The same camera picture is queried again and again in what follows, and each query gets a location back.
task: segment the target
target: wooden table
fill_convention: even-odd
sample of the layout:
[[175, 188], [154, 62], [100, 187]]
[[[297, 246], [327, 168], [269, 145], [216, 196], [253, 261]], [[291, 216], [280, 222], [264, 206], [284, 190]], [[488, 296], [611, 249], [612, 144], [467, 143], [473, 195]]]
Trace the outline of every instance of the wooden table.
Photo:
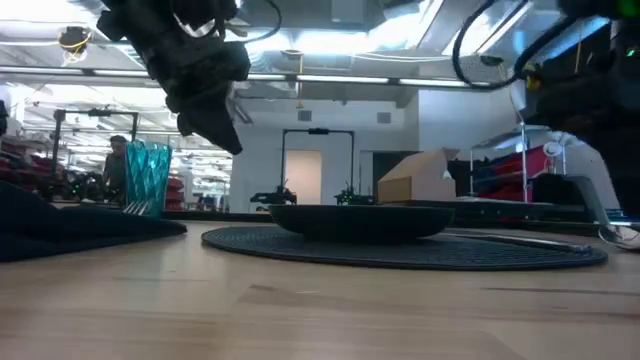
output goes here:
[[640, 359], [640, 255], [596, 239], [606, 266], [406, 271], [203, 248], [221, 226], [0, 265], [0, 359]]

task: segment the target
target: cardboard box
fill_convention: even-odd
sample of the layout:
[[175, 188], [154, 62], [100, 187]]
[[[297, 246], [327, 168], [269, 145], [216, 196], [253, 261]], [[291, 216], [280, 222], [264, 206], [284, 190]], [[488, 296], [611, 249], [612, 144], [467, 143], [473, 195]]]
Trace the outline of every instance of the cardboard box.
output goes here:
[[378, 202], [454, 201], [456, 182], [447, 176], [447, 161], [458, 152], [443, 148], [408, 156], [378, 181]]

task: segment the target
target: black woven placemat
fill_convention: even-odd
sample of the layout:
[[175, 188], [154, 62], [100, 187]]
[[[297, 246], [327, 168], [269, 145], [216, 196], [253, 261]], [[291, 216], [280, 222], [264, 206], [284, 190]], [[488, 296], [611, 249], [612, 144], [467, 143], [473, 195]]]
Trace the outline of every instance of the black woven placemat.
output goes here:
[[538, 247], [436, 235], [394, 245], [308, 240], [277, 227], [229, 227], [202, 235], [204, 245], [280, 260], [424, 270], [538, 270], [604, 263], [607, 253]]

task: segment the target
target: black plate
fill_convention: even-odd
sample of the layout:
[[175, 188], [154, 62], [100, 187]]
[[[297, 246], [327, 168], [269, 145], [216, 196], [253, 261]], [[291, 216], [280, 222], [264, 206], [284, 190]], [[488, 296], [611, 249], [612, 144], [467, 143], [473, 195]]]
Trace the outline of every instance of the black plate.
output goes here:
[[430, 236], [453, 219], [446, 208], [271, 205], [276, 224], [308, 238], [397, 241]]

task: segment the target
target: doorway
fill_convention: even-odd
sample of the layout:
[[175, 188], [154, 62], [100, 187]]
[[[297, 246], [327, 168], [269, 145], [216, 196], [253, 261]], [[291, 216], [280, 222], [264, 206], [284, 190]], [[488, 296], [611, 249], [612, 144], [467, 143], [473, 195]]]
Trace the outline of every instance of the doorway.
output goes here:
[[298, 196], [298, 204], [322, 204], [322, 153], [288, 150], [285, 164], [285, 186]]

